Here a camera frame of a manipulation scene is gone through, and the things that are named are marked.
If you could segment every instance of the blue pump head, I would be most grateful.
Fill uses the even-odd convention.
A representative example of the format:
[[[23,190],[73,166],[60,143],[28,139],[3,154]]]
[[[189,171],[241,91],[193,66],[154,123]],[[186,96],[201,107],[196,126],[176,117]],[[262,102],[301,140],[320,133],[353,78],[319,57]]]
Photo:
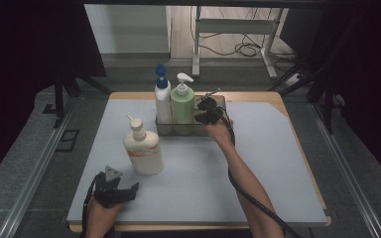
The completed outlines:
[[[166,67],[162,63],[158,63],[156,67],[156,75],[157,75],[157,87],[158,88],[166,88],[169,85],[169,82],[166,78]]]

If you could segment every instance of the person's right arm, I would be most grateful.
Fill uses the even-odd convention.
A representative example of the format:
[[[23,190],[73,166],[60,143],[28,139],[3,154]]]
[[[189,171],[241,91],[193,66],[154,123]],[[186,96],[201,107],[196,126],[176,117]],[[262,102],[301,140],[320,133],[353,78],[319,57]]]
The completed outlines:
[[[260,201],[270,210],[275,212],[271,200],[263,185],[260,181],[258,181],[258,179],[247,167],[246,163],[236,151],[236,148],[231,142],[231,136],[225,124],[219,120],[216,124],[206,125],[205,129],[208,132],[209,136],[218,144],[228,163],[232,176],[241,186],[241,188],[243,188],[243,190]],[[256,205],[252,204],[252,202],[247,200],[238,191],[237,197],[246,215],[253,237],[284,238],[283,230],[276,221],[274,221]]]

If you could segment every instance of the bottle label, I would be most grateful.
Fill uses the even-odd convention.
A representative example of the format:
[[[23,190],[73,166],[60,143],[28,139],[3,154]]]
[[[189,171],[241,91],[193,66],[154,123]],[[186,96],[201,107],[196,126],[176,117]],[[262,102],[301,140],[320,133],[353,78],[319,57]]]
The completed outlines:
[[[159,152],[160,152],[160,144],[157,144],[155,147],[152,147],[152,148],[144,148],[144,149],[128,151],[128,156],[133,158],[153,157],[157,155]]]

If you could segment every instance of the human hand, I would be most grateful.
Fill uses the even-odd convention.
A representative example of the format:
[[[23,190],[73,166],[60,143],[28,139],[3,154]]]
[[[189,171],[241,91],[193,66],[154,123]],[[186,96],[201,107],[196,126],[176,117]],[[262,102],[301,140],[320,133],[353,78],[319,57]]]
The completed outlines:
[[[102,238],[113,226],[120,210],[125,206],[118,203],[110,208],[106,208],[98,202],[94,196],[88,203],[86,238]]]
[[[229,119],[226,115],[224,118],[230,122],[233,126],[233,120]],[[231,135],[228,131],[227,125],[222,121],[218,120],[215,124],[204,125],[208,135],[218,144],[219,147],[223,148],[227,145],[232,145]]]

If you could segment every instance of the pump bottle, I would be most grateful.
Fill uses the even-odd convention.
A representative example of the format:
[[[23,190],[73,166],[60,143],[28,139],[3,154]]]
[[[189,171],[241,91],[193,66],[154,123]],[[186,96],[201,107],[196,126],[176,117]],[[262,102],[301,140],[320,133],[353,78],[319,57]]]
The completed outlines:
[[[157,109],[157,131],[159,135],[168,135],[172,131],[171,85],[166,78],[166,68],[162,63],[156,67],[157,83],[155,88]]]
[[[192,132],[194,124],[194,92],[185,82],[193,82],[193,79],[181,72],[178,80],[180,84],[171,92],[173,123],[175,132],[186,136]]]
[[[134,171],[139,175],[155,175],[163,170],[160,138],[157,133],[146,131],[141,119],[128,115],[132,132],[125,136],[123,145]]]

